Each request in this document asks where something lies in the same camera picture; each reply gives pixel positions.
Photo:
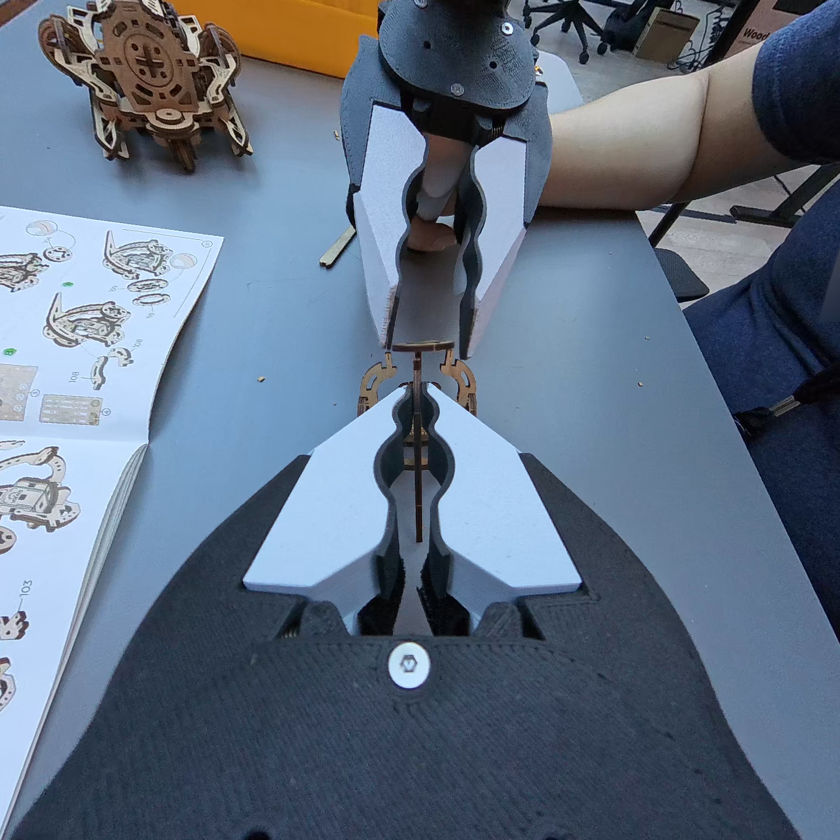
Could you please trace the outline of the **thin wooden stick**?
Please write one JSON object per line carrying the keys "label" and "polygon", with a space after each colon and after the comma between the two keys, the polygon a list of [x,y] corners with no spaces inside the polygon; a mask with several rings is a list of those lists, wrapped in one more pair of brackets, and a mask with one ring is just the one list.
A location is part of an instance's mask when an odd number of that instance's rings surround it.
{"label": "thin wooden stick", "polygon": [[342,234],[331,244],[319,259],[322,268],[331,268],[349,247],[356,236],[356,229],[353,225],[347,227]]}

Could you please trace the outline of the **small cardboard box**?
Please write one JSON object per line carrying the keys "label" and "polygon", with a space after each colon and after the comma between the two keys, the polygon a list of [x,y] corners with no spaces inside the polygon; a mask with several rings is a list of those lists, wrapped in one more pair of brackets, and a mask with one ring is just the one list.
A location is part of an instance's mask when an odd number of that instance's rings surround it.
{"label": "small cardboard box", "polygon": [[655,7],[633,48],[633,54],[641,60],[666,65],[679,57],[699,22],[698,17]]}

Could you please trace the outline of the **black metal frame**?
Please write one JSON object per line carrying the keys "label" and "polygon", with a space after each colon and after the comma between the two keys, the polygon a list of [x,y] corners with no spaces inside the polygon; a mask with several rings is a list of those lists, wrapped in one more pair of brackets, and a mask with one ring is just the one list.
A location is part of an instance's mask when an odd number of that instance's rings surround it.
{"label": "black metal frame", "polygon": [[666,235],[680,215],[688,217],[718,221],[727,224],[746,222],[782,228],[793,228],[797,221],[805,213],[805,205],[817,198],[828,186],[839,176],[839,164],[827,164],[817,168],[805,181],[793,192],[790,192],[783,202],[777,207],[768,210],[751,206],[733,205],[727,214],[715,214],[701,211],[688,211],[688,203],[675,203],[671,205],[660,205],[654,208],[657,212],[664,213],[653,232],[649,235],[648,241],[652,246],[657,246]]}

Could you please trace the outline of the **small wooden model assembly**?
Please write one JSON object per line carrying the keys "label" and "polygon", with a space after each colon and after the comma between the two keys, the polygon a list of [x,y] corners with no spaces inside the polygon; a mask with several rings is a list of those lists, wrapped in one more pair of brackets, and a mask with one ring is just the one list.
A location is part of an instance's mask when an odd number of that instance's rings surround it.
{"label": "small wooden model assembly", "polygon": [[[414,361],[421,361],[421,354],[414,353]],[[455,358],[455,350],[447,350],[445,361],[439,366],[440,372],[457,381],[457,403],[477,416],[477,385],[473,371],[462,360]],[[396,375],[397,369],[392,361],[392,352],[385,353],[385,362],[373,365],[362,376],[357,415],[361,416],[379,401],[378,390],[386,380]]]}

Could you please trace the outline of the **open instruction booklet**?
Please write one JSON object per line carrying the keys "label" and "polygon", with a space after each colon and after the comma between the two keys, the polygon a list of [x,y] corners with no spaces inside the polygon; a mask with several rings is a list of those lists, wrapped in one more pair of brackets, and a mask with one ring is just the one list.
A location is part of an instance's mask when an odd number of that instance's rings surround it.
{"label": "open instruction booklet", "polygon": [[2,207],[2,829],[223,242]]}

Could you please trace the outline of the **person's right hand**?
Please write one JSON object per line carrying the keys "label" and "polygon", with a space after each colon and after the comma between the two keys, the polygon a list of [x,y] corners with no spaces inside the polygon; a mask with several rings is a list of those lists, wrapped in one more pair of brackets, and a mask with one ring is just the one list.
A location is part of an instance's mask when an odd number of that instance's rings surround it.
{"label": "person's right hand", "polygon": [[418,215],[411,222],[406,240],[406,247],[418,253],[436,253],[457,244],[458,240],[452,227],[425,220]]}

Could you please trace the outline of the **yellow storage bin stack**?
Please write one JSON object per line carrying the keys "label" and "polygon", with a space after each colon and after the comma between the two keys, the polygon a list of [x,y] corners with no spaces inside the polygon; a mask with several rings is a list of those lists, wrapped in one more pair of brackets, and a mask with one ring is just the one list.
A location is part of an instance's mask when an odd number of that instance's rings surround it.
{"label": "yellow storage bin stack", "polygon": [[376,1],[174,1],[214,23],[249,57],[346,77],[362,35],[376,36]]}

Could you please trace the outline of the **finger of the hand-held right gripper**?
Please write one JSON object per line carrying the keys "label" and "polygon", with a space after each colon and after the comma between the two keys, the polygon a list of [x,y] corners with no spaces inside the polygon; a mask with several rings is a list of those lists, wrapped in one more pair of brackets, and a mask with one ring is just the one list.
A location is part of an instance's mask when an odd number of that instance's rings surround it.
{"label": "finger of the hand-held right gripper", "polygon": [[408,188],[424,168],[426,140],[401,110],[375,104],[360,190],[353,197],[367,298],[381,346],[390,349],[400,299]]}
{"label": "finger of the hand-held right gripper", "polygon": [[527,146],[504,136],[474,150],[462,198],[468,239],[466,288],[459,310],[459,355],[477,348],[526,233],[523,202]]}

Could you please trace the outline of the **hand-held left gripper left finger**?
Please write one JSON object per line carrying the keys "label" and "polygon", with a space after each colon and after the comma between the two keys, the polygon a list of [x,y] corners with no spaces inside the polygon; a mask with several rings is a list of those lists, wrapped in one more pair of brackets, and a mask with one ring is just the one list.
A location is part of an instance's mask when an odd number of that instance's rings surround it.
{"label": "hand-held left gripper left finger", "polygon": [[339,430],[309,460],[245,573],[251,591],[334,604],[351,634],[385,609],[389,634],[402,597],[402,562],[391,487],[404,469],[412,423],[408,386]]}

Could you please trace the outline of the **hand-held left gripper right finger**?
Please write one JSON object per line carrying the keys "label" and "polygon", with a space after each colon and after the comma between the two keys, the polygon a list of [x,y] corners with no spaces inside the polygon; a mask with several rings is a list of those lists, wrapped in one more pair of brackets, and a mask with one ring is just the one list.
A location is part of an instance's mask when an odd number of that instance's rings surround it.
{"label": "hand-held left gripper right finger", "polygon": [[488,605],[575,592],[581,577],[518,451],[423,386],[429,512],[423,605],[435,635],[467,635]]}

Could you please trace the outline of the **person's navy clothing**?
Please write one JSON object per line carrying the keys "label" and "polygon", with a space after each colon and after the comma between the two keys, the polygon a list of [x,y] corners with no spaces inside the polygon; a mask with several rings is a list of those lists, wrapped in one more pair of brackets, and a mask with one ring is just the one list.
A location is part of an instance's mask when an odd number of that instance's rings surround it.
{"label": "person's navy clothing", "polygon": [[[752,105],[772,146],[805,164],[839,160],[839,6],[825,2],[762,45]],[[838,362],[838,322],[821,322],[838,258],[839,185],[767,263],[690,306],[686,320],[733,412],[769,406]],[[749,443],[752,460],[830,624],[839,621],[838,399],[798,407]]]}

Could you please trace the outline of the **large wooden mechanical model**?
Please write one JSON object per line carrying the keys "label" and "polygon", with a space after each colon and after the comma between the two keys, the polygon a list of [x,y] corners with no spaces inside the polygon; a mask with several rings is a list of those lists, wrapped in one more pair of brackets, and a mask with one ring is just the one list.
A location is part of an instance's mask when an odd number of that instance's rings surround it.
{"label": "large wooden mechanical model", "polygon": [[145,130],[187,172],[201,131],[215,129],[240,157],[252,154],[229,88],[241,69],[230,34],[167,2],[99,1],[69,6],[38,27],[50,63],[90,92],[105,157],[128,159],[124,135]]}

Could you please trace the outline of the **black office chair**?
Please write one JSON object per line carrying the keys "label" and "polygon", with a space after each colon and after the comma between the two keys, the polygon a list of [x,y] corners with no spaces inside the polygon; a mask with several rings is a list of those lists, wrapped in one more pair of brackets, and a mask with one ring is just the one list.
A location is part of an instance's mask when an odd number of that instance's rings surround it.
{"label": "black office chair", "polygon": [[616,9],[607,19],[604,28],[596,23],[579,1],[540,3],[525,1],[522,8],[522,20],[525,28],[532,28],[531,43],[537,47],[540,40],[539,31],[561,22],[561,30],[564,33],[567,33],[571,27],[574,27],[577,32],[581,42],[579,62],[582,65],[586,64],[590,58],[586,28],[600,39],[596,47],[596,53],[599,56],[604,55],[608,48],[632,49],[633,37],[638,36],[632,23],[631,13],[634,6],[610,1],[595,1],[595,4]]}

